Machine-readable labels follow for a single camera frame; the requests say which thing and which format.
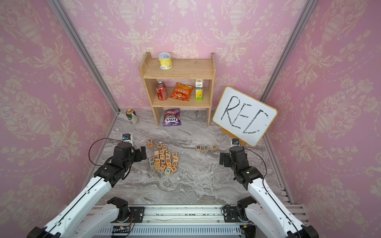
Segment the wooden board easel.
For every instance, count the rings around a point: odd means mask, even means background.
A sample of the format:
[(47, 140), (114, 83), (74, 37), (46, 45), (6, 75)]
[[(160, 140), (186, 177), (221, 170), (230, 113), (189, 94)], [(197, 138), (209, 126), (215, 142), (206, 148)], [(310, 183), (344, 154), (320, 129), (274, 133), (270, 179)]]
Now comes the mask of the wooden board easel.
[[(225, 129), (221, 129), (221, 133), (223, 134), (223, 135), (227, 135), (227, 136), (229, 136), (230, 138), (238, 138), (237, 136), (235, 136), (235, 135), (233, 135), (233, 134), (231, 134), (230, 132), (228, 132), (227, 130), (225, 130)], [(241, 140), (241, 139), (239, 139), (240, 140), (240, 145), (241, 146), (246, 146), (247, 145), (247, 143), (246, 142), (244, 142), (243, 140)]]

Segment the green white can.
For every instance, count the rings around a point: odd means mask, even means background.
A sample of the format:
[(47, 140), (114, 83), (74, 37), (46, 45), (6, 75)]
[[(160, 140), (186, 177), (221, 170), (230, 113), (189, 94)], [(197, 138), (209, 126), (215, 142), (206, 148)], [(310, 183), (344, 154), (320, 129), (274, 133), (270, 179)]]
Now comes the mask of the green white can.
[(138, 124), (139, 119), (138, 119), (138, 116), (137, 116), (135, 110), (133, 110), (133, 109), (127, 109), (126, 116), (127, 116), (128, 121), (131, 124), (133, 124), (133, 125), (134, 124)]

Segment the wooden shelf unit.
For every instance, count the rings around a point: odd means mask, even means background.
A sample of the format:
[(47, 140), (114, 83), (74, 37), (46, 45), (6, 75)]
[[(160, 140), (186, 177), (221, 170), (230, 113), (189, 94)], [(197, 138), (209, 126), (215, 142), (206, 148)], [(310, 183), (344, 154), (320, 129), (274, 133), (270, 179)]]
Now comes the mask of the wooden shelf unit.
[[(210, 126), (214, 84), (217, 71), (215, 53), (211, 54), (210, 59), (173, 59), (172, 62), (173, 67), (171, 69), (161, 69), (159, 60), (152, 58), (150, 52), (146, 52), (139, 66), (140, 76), (150, 102), (156, 125), (158, 126), (161, 123), (160, 119), (164, 108), (179, 108), (187, 110), (206, 109), (207, 125)], [(188, 101), (171, 98), (161, 101), (158, 99), (155, 85), (158, 80), (169, 79), (178, 82), (202, 79), (204, 81), (209, 81), (209, 83), (203, 91), (202, 100), (196, 100), (195, 92), (193, 91), (191, 93), (191, 98)]]

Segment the red soda can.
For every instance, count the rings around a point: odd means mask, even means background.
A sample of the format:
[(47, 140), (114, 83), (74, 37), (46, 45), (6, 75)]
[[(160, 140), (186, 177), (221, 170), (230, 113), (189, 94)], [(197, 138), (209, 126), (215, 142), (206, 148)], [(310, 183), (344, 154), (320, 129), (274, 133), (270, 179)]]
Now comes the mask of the red soda can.
[(162, 81), (159, 81), (156, 83), (155, 88), (156, 88), (158, 99), (160, 101), (167, 100), (168, 96), (167, 96), (167, 89), (166, 89), (165, 83)]

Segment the yellow cup can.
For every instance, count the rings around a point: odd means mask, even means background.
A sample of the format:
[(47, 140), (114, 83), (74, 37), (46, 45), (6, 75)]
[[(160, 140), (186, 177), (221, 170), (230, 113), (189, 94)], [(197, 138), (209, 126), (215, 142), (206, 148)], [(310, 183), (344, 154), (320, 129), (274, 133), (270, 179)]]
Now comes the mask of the yellow cup can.
[(173, 66), (172, 55), (170, 53), (160, 53), (158, 55), (159, 66), (163, 70), (171, 69)]

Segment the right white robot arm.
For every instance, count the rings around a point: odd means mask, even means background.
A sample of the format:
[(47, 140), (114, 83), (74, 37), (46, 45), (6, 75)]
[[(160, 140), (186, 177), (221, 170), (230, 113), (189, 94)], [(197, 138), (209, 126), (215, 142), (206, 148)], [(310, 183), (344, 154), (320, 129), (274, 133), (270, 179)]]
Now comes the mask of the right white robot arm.
[(251, 196), (237, 202), (239, 218), (253, 222), (268, 238), (318, 238), (316, 229), (304, 225), (271, 190), (265, 175), (249, 165), (243, 146), (235, 145), (220, 153), (220, 165), (231, 168), (234, 179)]

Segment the white board yellow rim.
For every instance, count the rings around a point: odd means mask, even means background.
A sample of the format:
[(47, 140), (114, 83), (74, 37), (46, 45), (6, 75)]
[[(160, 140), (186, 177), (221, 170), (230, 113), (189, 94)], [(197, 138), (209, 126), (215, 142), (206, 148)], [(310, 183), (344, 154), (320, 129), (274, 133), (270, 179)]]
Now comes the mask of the white board yellow rim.
[(277, 109), (228, 86), (223, 91), (213, 122), (255, 147), (277, 114)]

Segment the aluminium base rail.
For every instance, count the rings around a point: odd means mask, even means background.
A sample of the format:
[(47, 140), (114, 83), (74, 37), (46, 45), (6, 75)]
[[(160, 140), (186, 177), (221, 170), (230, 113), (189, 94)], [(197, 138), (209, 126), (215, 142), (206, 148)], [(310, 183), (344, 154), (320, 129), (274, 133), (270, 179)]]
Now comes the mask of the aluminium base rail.
[(116, 205), (93, 208), (73, 223), (60, 221), (54, 238), (317, 238), (292, 212), (271, 219), (258, 203), (234, 205), (145, 205), (129, 207), (129, 218), (118, 218)]

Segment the purple snack bag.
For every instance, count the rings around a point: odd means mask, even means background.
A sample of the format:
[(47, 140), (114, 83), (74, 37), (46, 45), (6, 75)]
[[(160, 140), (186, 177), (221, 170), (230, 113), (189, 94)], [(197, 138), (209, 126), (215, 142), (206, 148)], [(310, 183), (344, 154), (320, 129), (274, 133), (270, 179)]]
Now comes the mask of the purple snack bag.
[(168, 109), (164, 112), (164, 127), (180, 126), (180, 109)]

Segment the orange snack bag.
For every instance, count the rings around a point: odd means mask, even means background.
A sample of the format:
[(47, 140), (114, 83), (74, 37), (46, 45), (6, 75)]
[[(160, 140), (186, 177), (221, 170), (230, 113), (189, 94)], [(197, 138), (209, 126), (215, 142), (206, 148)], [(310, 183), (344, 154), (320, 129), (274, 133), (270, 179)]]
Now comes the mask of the orange snack bag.
[(185, 85), (177, 82), (173, 93), (169, 97), (181, 101), (189, 101), (193, 89), (194, 87), (191, 85)]

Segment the yellow green drink carton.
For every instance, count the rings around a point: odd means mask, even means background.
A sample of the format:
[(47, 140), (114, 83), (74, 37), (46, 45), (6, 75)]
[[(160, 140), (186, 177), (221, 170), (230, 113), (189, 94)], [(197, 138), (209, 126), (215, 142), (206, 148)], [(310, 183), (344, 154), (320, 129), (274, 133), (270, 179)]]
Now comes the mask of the yellow green drink carton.
[(197, 79), (195, 82), (195, 99), (201, 101), (203, 99), (203, 79)]

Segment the wooden block letter Q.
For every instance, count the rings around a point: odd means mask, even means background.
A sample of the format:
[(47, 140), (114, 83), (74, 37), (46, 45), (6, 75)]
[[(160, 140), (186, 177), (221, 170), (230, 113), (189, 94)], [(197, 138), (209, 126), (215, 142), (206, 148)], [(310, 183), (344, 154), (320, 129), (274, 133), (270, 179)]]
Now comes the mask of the wooden block letter Q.
[(149, 159), (149, 163), (150, 163), (150, 167), (155, 167), (155, 159), (154, 159), (154, 157), (151, 157)]

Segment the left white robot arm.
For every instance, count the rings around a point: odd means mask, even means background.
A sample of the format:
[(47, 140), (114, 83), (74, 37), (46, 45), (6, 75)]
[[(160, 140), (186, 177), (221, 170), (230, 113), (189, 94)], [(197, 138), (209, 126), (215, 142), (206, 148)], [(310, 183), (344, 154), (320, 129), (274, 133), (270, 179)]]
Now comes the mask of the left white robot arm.
[(124, 199), (113, 197), (89, 219), (85, 216), (119, 180), (124, 180), (134, 162), (147, 159), (146, 148), (119, 142), (114, 154), (94, 173), (79, 195), (43, 228), (35, 227), (29, 238), (92, 238), (109, 223), (133, 223), (134, 215)]

